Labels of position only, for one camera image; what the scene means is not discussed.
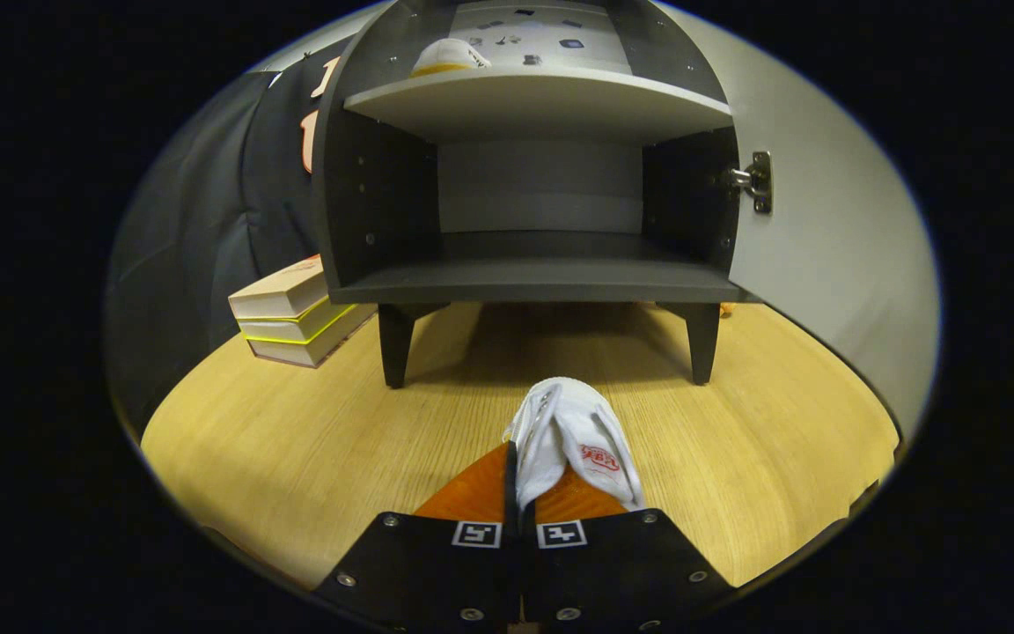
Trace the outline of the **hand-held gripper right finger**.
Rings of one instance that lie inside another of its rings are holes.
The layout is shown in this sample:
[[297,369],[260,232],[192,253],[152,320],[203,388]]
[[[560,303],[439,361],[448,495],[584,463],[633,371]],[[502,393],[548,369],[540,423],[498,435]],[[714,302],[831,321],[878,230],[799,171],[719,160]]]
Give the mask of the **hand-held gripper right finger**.
[[538,522],[520,514],[520,614],[540,633],[687,633],[737,589],[658,508]]

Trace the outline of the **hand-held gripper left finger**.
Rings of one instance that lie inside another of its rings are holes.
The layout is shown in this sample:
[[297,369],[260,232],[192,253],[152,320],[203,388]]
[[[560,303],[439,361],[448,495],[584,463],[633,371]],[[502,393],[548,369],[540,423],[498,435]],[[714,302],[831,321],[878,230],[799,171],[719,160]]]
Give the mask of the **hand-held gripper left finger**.
[[382,512],[312,597],[378,633],[507,633],[520,618],[515,442],[496,450],[491,521]]

